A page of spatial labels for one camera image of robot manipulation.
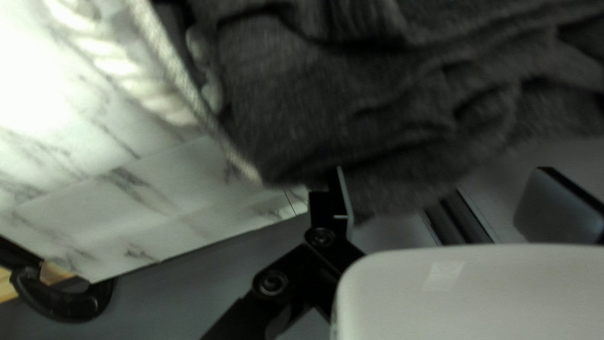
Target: screw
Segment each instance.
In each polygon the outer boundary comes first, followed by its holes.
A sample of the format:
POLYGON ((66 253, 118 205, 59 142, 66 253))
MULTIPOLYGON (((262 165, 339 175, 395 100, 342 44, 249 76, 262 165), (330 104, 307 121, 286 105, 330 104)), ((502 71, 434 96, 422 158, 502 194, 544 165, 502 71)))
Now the screw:
POLYGON ((336 234, 332 230, 316 228, 309 231, 306 239, 314 247, 327 248, 332 245, 335 238, 336 234))
POLYGON ((260 279, 260 293, 277 296, 288 286, 288 277, 278 270, 271 270, 260 279))

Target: marble surface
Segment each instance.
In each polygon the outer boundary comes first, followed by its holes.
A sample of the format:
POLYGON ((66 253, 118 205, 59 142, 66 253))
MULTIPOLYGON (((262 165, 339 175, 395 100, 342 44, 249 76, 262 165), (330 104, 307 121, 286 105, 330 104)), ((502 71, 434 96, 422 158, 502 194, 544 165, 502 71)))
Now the marble surface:
POLYGON ((96 282, 306 212, 116 89, 37 2, 0 5, 0 235, 96 282))

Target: wooden edge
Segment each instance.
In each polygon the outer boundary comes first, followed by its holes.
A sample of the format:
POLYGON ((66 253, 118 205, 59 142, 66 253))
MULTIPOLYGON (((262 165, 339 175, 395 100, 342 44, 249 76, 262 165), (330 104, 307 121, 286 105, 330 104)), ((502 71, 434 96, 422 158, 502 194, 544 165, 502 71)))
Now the wooden edge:
MULTIPOLYGON (((50 262, 42 263, 42 273, 40 274, 40 281, 47 285, 53 285, 59 283, 68 278, 72 278, 75 275, 60 268, 59 266, 50 262)), ((17 297, 17 293, 14 291, 13 285, 10 284, 8 279, 10 278, 10 271, 4 268, 0 268, 0 303, 12 300, 17 297)))

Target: black metal arm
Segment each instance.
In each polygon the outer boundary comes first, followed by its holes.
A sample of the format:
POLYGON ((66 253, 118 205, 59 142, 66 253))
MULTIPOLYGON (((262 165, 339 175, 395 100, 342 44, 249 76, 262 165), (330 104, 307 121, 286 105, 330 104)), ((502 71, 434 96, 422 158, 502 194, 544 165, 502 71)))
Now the black metal arm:
POLYGON ((309 194, 306 242, 258 273, 202 340, 273 340, 312 308, 330 320, 341 275, 364 254, 346 237, 352 211, 341 170, 327 181, 329 192, 309 194))

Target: gray sweater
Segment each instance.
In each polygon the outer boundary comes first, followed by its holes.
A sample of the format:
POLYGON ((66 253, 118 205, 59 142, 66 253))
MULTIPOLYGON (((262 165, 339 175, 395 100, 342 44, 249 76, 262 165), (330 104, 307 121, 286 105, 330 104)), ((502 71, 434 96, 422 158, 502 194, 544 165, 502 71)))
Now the gray sweater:
POLYGON ((522 142, 604 134, 603 0, 189 1, 270 185, 342 165, 355 209, 411 210, 522 142))

